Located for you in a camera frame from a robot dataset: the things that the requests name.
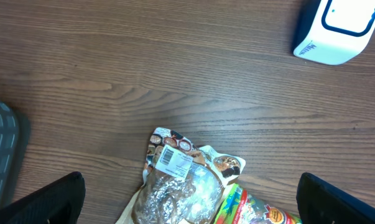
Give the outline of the green Haribo gummy bag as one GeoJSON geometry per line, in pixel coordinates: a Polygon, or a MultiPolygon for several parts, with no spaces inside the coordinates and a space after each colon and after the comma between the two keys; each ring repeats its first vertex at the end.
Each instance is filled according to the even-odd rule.
{"type": "Polygon", "coordinates": [[[238,184],[232,188],[221,204],[215,224],[302,224],[291,215],[249,194],[238,184]]]}

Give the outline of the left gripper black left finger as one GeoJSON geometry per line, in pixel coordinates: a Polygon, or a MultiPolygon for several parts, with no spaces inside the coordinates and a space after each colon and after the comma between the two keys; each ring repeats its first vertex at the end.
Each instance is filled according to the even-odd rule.
{"type": "Polygon", "coordinates": [[[76,224],[85,194],[82,174],[71,172],[0,209],[0,224],[76,224]]]}

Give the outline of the brown nuts snack pouch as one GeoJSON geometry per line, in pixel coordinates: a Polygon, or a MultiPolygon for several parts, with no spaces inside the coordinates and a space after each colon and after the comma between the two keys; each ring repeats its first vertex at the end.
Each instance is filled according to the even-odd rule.
{"type": "Polygon", "coordinates": [[[143,185],[116,224],[214,223],[246,161],[156,128],[147,148],[143,185]]]}

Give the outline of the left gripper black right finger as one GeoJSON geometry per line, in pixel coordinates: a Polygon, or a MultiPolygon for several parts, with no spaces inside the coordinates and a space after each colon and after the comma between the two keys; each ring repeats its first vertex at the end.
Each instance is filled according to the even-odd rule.
{"type": "Polygon", "coordinates": [[[375,208],[321,178],[305,172],[297,187],[303,224],[375,224],[375,208]]]}

